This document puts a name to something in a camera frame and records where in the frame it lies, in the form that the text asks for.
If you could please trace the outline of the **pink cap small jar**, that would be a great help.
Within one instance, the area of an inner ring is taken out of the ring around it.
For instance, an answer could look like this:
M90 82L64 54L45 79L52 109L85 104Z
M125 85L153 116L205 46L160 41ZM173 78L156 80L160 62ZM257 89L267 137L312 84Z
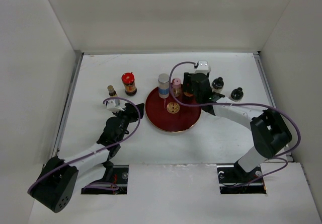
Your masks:
M179 78L174 78L172 80L172 90L176 98L180 96L182 90L181 90L181 80Z

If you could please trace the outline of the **silver lid blue label jar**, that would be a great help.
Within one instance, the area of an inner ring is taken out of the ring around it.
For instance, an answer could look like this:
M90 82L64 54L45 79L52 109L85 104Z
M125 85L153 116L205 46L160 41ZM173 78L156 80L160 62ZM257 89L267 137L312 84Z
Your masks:
M166 99L170 93L169 75L162 73L158 76L158 94L162 99Z

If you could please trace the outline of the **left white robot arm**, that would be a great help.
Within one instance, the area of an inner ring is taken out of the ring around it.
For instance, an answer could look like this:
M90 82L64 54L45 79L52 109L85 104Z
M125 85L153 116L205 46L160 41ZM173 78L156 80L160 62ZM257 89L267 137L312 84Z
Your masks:
M127 128L131 123L140 123L144 104L128 102L113 115L94 145L69 158L50 158L27 193L52 212L62 211L70 202L78 176L109 161L120 149L120 143L134 134Z

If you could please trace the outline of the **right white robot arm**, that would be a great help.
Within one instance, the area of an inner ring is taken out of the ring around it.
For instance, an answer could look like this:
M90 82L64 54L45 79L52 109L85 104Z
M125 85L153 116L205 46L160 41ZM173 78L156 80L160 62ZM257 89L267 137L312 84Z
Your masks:
M238 181L246 181L257 166L272 159L289 144L292 135L277 110L268 106L264 106L264 110L237 106L223 94L213 92L208 77L204 73L184 73L183 91L194 95L203 111L236 122L251 131L254 146L234 163L233 169Z

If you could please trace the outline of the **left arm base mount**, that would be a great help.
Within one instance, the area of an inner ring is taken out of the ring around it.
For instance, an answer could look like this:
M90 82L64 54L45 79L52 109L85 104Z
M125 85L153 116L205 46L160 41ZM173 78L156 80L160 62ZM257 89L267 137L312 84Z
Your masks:
M108 161L87 171L77 180L82 195L126 195L129 166Z

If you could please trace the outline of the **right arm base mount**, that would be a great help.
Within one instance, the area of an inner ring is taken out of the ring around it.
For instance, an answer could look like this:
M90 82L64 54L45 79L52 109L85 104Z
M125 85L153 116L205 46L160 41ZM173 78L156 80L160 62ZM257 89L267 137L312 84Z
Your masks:
M264 180L261 178L255 181L262 176L260 166L239 176L233 165L218 165L217 173L221 194L266 194Z

